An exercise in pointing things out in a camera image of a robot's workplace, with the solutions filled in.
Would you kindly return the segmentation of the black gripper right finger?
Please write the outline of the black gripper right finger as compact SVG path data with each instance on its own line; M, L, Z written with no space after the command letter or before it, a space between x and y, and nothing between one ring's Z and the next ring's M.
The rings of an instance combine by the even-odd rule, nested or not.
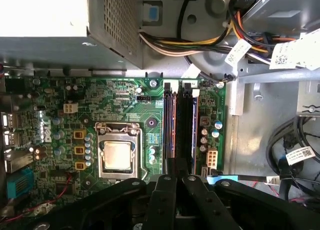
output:
M182 177L205 229L319 229L320 214L231 179Z

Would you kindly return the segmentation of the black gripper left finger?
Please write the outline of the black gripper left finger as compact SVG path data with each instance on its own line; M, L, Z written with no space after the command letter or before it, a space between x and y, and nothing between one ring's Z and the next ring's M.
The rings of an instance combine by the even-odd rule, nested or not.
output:
M33 229L172 229L177 160L165 161L156 182L130 178L44 215Z

